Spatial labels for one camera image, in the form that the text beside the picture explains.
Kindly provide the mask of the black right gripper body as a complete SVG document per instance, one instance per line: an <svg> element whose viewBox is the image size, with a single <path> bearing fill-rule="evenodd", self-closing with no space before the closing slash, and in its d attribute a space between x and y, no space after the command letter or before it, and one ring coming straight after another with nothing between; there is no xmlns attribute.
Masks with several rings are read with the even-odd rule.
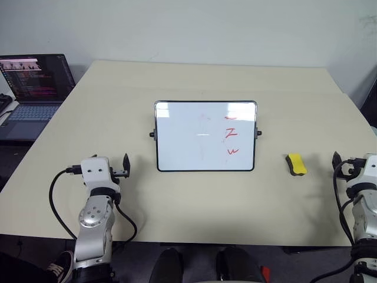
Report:
<svg viewBox="0 0 377 283"><path fill-rule="evenodd" d="M341 180L351 180L355 178L355 170L349 160L341 161L335 166L335 178Z"/></svg>

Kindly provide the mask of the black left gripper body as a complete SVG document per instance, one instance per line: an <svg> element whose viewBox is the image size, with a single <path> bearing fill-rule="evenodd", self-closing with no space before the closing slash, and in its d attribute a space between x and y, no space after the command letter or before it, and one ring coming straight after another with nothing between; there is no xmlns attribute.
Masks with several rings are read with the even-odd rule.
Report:
<svg viewBox="0 0 377 283"><path fill-rule="evenodd" d="M130 167L126 166L125 168L123 168L123 170L115 170L110 167L110 175L112 178L128 178L130 175Z"/></svg>

